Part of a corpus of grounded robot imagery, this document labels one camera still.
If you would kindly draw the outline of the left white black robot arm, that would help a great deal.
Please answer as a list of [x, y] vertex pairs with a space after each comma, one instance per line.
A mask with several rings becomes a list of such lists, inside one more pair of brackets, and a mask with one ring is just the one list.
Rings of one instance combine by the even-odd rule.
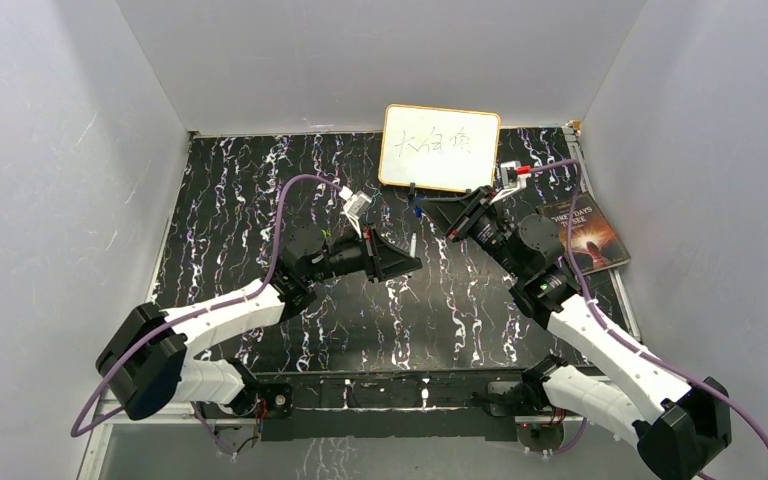
[[386, 282], [421, 267], [416, 255], [372, 225], [333, 241], [317, 228], [301, 227], [281, 241], [274, 272], [244, 288], [186, 307], [135, 307], [96, 368], [134, 421], [170, 402], [213, 403], [249, 416], [259, 403], [273, 403], [279, 385], [257, 380], [239, 360], [200, 360], [198, 354], [300, 315], [314, 302], [317, 283], [357, 272]]

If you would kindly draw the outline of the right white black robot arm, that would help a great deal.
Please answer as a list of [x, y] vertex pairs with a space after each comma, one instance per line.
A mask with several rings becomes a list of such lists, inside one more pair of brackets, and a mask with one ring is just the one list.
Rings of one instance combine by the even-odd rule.
[[728, 392], [712, 377], [670, 372], [602, 316], [568, 265], [558, 226], [538, 213], [506, 216], [487, 187], [457, 198], [422, 199], [419, 208], [452, 242], [467, 238], [515, 280], [516, 306], [572, 345], [606, 377], [597, 381], [558, 357], [522, 375], [525, 405], [537, 414], [571, 410], [635, 447], [660, 479], [692, 479], [732, 440]]

